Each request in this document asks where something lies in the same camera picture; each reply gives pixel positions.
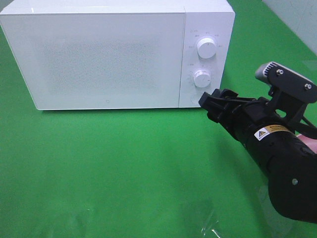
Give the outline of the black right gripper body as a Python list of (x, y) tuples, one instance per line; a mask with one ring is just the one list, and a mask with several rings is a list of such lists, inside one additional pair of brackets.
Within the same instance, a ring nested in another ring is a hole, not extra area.
[(267, 113), (268, 100), (232, 97), (230, 135), (253, 159), (277, 159), (300, 152), (301, 141), (277, 113)]

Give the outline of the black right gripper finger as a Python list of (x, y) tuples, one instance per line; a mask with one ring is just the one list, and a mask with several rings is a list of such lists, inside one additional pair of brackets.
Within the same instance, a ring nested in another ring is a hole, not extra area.
[(230, 90), (230, 89), (215, 89), (211, 94), (212, 97), (215, 98), (236, 98), (238, 97), (238, 93)]
[(236, 98), (215, 98), (212, 97), (208, 92), (204, 92), (199, 100), (201, 108), (207, 111), (207, 117), (216, 122), (220, 123), (225, 115), (228, 115), (236, 103)]

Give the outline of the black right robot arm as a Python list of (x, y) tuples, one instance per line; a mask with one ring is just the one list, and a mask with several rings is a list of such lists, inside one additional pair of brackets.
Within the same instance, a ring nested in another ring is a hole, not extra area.
[(203, 93), (199, 105), (249, 153), (268, 180), (274, 209), (293, 220), (317, 222), (317, 155), (268, 100), (241, 98), (228, 90)]

